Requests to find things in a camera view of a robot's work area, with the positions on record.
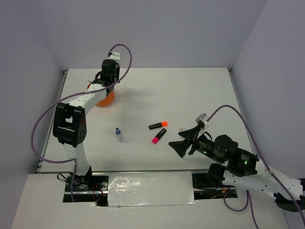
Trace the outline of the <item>black highlighter orange cap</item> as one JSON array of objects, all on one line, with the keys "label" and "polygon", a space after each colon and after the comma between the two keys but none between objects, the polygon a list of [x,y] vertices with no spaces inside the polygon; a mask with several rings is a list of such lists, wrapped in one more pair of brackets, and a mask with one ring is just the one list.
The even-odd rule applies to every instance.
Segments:
[{"label": "black highlighter orange cap", "polygon": [[153,129],[157,129],[157,128],[164,128],[166,126],[168,126],[168,122],[167,121],[163,121],[163,122],[158,122],[158,123],[149,125],[148,128],[150,130],[153,130]]}]

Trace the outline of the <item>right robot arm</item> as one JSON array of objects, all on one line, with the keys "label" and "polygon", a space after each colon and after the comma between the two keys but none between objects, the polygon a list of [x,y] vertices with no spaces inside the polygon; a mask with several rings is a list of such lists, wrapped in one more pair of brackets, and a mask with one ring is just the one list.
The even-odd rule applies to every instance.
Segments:
[{"label": "right robot arm", "polygon": [[198,126],[182,131],[179,135],[183,140],[168,144],[180,157],[199,152],[213,160],[205,179],[196,175],[193,184],[197,189],[235,186],[260,192],[286,211],[305,209],[303,178],[295,179],[267,168],[262,159],[239,148],[238,143],[227,135],[212,139],[210,134],[199,132]]}]

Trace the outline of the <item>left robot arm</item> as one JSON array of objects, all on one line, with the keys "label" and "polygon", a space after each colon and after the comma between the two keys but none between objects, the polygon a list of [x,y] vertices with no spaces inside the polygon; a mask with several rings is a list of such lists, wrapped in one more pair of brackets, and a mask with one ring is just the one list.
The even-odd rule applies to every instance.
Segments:
[{"label": "left robot arm", "polygon": [[89,165],[83,141],[87,135],[86,115],[100,101],[112,93],[114,87],[98,92],[119,79],[120,61],[107,58],[102,62],[102,70],[95,76],[87,92],[68,103],[59,103],[55,109],[53,136],[65,149],[69,159],[76,159],[76,168],[70,173],[74,183],[82,190],[93,186],[92,169]]}]

